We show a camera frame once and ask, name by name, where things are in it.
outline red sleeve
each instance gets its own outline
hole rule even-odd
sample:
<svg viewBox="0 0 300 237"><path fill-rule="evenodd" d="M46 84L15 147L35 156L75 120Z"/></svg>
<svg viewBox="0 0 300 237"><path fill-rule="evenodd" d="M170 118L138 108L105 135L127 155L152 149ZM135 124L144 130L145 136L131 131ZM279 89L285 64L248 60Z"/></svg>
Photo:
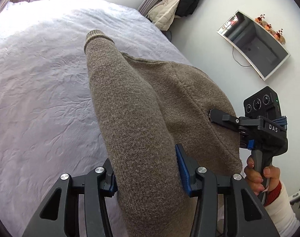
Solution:
<svg viewBox="0 0 300 237"><path fill-rule="evenodd" d="M274 200L276 200L277 197L280 195L281 190L282 190L282 184L279 182L277 187L268 194L264 207L266 207L267 205L271 204Z"/></svg>

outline bed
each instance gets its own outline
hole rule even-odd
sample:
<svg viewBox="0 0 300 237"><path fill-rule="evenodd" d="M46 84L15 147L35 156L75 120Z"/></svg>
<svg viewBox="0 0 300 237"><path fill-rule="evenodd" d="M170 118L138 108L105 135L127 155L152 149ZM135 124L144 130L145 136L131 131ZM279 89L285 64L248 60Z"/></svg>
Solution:
<svg viewBox="0 0 300 237"><path fill-rule="evenodd" d="M92 29L134 57L190 65L134 9L102 0L8 3L0 13L0 220L13 237L61 174L86 174L107 158L83 51ZM113 235L126 236L116 197L107 207ZM80 206L81 236L83 214Z"/></svg>

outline brown knit sweater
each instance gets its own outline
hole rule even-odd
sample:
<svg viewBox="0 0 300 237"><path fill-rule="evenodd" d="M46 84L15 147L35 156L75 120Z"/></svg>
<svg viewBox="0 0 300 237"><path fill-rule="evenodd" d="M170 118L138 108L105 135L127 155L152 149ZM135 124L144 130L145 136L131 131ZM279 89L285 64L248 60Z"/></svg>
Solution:
<svg viewBox="0 0 300 237"><path fill-rule="evenodd" d="M217 174L239 173L238 134L208 119L212 108L234 115L229 100L199 69L120 53L99 30L84 50L129 236L189 236L196 200L182 189L175 144Z"/></svg>

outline blue cable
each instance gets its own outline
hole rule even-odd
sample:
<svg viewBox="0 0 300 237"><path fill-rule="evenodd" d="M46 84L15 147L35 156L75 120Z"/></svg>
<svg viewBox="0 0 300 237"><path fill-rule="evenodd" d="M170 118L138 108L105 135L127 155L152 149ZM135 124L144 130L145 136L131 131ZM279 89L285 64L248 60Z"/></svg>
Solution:
<svg viewBox="0 0 300 237"><path fill-rule="evenodd" d="M277 125L284 127L287 130L287 117L286 116L282 116L282 117L272 120L272 121L274 123L276 123Z"/></svg>

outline sweater sleeve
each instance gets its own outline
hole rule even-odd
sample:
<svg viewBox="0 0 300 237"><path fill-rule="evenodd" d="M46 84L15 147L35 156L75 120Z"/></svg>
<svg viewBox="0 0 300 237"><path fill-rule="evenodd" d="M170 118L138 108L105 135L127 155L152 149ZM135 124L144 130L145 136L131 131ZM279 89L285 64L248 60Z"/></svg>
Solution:
<svg viewBox="0 0 300 237"><path fill-rule="evenodd" d="M95 114L129 236L189 235L195 199L182 189L174 140L156 92L103 32L89 32L84 49Z"/></svg>
<svg viewBox="0 0 300 237"><path fill-rule="evenodd" d="M288 194L284 184L280 195L271 204L265 207L281 237L291 237L300 226L299 220L289 203Z"/></svg>

